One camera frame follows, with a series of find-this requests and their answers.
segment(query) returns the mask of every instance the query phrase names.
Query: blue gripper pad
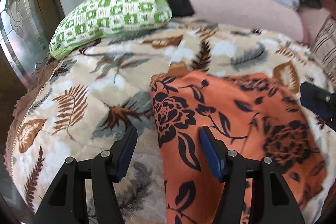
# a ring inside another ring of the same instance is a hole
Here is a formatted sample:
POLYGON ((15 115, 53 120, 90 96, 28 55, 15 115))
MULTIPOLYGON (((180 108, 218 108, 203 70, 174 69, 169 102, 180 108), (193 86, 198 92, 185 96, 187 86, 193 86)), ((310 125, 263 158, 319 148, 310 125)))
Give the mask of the blue gripper pad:
POLYGON ((208 138, 206 132, 201 128, 199 130, 199 140, 201 142, 202 150, 205 153, 208 165, 210 167, 212 175, 219 181, 222 181, 222 172, 221 168, 225 167, 226 161, 224 162, 219 159, 214 147, 212 146, 211 141, 208 138))
POLYGON ((118 159, 118 172, 116 177, 119 181, 126 176, 129 164, 131 162, 135 146, 137 145, 138 132, 135 127, 132 127, 132 132, 125 143, 125 147, 122 150, 118 159))
POLYGON ((329 111, 325 107, 325 103, 320 103, 318 101, 314 101, 310 98, 308 99, 303 96, 301 96, 300 101, 304 107, 310 109, 312 112, 316 113, 324 119, 331 119, 333 117, 334 113, 329 111))

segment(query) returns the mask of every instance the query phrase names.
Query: orange floral blanket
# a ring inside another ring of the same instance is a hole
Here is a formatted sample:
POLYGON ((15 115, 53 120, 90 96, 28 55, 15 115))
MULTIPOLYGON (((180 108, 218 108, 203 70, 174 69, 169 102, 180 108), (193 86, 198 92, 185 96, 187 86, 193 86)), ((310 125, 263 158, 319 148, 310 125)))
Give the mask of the orange floral blanket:
MULTIPOLYGON (((322 190, 326 176, 309 125, 293 93, 263 73, 215 78, 193 71, 152 84, 163 159, 167 223, 212 223, 223 185, 212 175, 199 141, 209 126, 245 158, 275 160, 300 208, 322 190)), ((246 181, 241 224, 248 223, 252 180, 246 181)))

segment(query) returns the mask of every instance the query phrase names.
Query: blanket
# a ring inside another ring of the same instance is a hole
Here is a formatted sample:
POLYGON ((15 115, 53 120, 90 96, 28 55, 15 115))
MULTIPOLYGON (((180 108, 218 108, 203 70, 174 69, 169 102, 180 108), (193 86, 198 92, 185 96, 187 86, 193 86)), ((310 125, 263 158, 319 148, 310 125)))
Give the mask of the blanket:
MULTIPOLYGON (((138 143, 126 177, 115 184, 119 206, 126 223, 164 223, 165 183, 148 85, 153 75, 172 73, 181 62, 187 70, 207 70, 216 77, 276 76, 296 102, 304 81, 334 89, 307 46, 266 30, 185 18, 143 36, 95 41, 60 62, 17 131, 9 167, 31 210, 36 212, 66 157, 93 158, 134 125, 138 143)), ((303 215, 311 223, 335 181, 336 151, 330 148, 336 134, 312 112, 301 110, 327 168, 319 193, 305 188, 303 215)), ((86 187, 95 223, 92 189, 89 183, 86 187)))
POLYGON ((35 82, 32 86, 29 87, 29 89, 27 90, 27 94, 21 97, 20 100, 16 101, 16 105, 14 106, 15 108, 13 111, 14 120, 9 127, 6 141, 6 153, 4 155, 5 166, 10 176, 12 171, 10 168, 11 154, 17 129, 22 123, 29 107, 34 102, 41 88, 43 88, 45 83, 50 78, 58 63, 58 60, 50 60, 50 62, 48 61, 47 64, 40 71, 37 72, 35 82))
MULTIPOLYGON (((267 156, 275 161, 301 208, 311 198, 305 194, 306 188, 313 195, 321 191, 326 176, 324 159, 293 93, 281 79, 263 73, 217 78, 196 70, 179 78, 160 76, 155 80, 151 97, 163 160, 168 224, 212 223, 226 187, 214 178, 213 168, 210 172, 211 164, 200 143, 201 126, 208 126, 227 149, 247 159, 267 156)), ((250 218, 254 183, 252 179, 244 182, 244 203, 236 211, 241 214, 241 224, 250 218)))

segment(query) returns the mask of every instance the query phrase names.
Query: metal screw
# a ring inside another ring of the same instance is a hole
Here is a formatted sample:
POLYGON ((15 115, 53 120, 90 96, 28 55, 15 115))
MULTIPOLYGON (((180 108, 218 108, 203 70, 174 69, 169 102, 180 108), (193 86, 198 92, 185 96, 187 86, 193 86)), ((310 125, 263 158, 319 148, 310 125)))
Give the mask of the metal screw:
POLYGON ((227 152, 227 154, 228 154, 230 157, 235 157, 235 156, 237 156, 237 152, 234 151, 234 150, 229 150, 229 151, 227 152))
POLYGON ((103 152, 100 153, 102 157, 108 157, 111 155, 111 152, 109 150, 104 150, 103 152))
POLYGON ((73 161, 74 161, 74 158, 73 158, 73 157, 67 157, 67 158, 65 159, 65 163, 66 163, 66 164, 71 164, 73 161))
POLYGON ((270 164, 272 162, 272 159, 269 158, 269 157, 265 157, 264 162, 267 163, 267 164, 270 164))

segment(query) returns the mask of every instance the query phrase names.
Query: beige fleece blanket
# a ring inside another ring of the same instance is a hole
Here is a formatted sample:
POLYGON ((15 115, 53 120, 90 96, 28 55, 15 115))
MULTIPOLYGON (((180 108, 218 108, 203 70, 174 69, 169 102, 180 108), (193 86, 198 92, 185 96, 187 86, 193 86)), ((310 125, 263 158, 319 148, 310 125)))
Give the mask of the beige fleece blanket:
POLYGON ((4 154, 5 166, 10 176, 12 172, 11 156, 17 129, 22 123, 29 107, 35 101, 36 96, 39 94, 44 84, 48 81, 58 63, 59 61, 55 59, 50 60, 50 62, 48 61, 47 64, 40 71, 37 72, 37 77, 34 81, 34 84, 28 88, 27 94, 16 101, 16 105, 14 106, 13 111, 14 119, 7 133, 6 153, 4 154))
MULTIPOLYGON (((305 81, 333 91, 307 46, 265 30, 205 25, 184 19, 137 37, 102 39, 60 62, 28 110, 12 149, 12 179, 31 210, 38 209, 66 157, 93 158, 122 138, 125 126, 134 125, 138 143, 127 176, 115 185, 121 212, 126 223, 165 222, 162 161, 149 89, 153 75, 176 75, 185 65, 218 77, 263 72, 278 77, 297 101, 305 81)), ((302 111, 328 170, 323 190, 307 193, 312 199, 303 214, 310 223, 335 180, 336 151, 330 147, 336 133, 309 110, 302 111)), ((90 221, 96 223, 90 185, 87 201, 90 221)))

